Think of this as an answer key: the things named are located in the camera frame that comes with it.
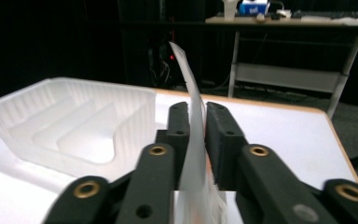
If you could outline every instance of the blue container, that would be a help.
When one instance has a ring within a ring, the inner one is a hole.
[[[240,4],[238,13],[240,15],[257,15],[259,13],[266,14],[267,4]]]

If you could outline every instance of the translucent plastic tray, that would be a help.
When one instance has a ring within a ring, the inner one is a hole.
[[[26,161],[114,180],[154,142],[155,108],[148,88],[46,79],[0,101],[0,138]]]

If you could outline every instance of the paper sheet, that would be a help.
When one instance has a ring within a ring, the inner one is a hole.
[[[213,184],[205,145],[205,104],[202,102],[185,52],[170,42],[190,94],[190,138],[175,206],[175,224],[226,223],[225,194]]]

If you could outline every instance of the table surface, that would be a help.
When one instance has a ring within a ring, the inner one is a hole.
[[[292,26],[358,26],[358,19],[342,18],[342,19],[322,19],[322,18],[304,18],[304,19],[290,19],[280,18],[279,20],[272,20],[267,17],[264,20],[257,20],[256,17],[235,17],[233,20],[225,20],[224,17],[215,16],[205,20],[205,23],[223,23],[223,24],[266,24],[266,25],[292,25]]]
[[[168,108],[190,102],[186,92],[157,90],[156,129],[165,129]],[[202,95],[226,106],[249,143],[272,148],[303,182],[317,189],[324,181],[358,182],[333,125],[319,109]],[[0,139],[0,223],[40,223],[74,177],[22,161]],[[227,195],[228,223],[241,220],[234,194]]]

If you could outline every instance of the white table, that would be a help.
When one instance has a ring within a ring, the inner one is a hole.
[[[331,178],[358,182],[330,119],[322,110],[202,96],[229,108],[249,143],[272,148],[299,179],[321,189]],[[168,108],[187,101],[185,92],[158,90],[156,129],[165,129]],[[0,139],[0,223],[40,223],[74,177],[18,159]],[[234,194],[227,196],[228,221],[241,220]]]
[[[265,27],[343,27],[358,26],[358,20],[311,20],[311,19],[285,19],[274,21],[270,18],[258,21],[255,18],[236,17],[233,21],[226,21],[224,17],[211,17],[205,21],[214,24],[234,24],[234,25],[263,25]],[[327,108],[327,115],[331,119],[336,111],[339,98],[347,83],[351,72],[354,59],[358,51],[358,36],[351,45],[351,50],[347,56],[341,71],[325,72],[307,69],[294,69],[279,66],[269,66],[262,64],[238,63],[237,55],[240,44],[240,32],[236,32],[234,40],[234,50],[231,62],[230,79],[228,85],[228,97],[232,97],[235,89],[235,81],[247,81],[253,83],[283,86],[308,91],[321,91],[331,93],[330,104]]]

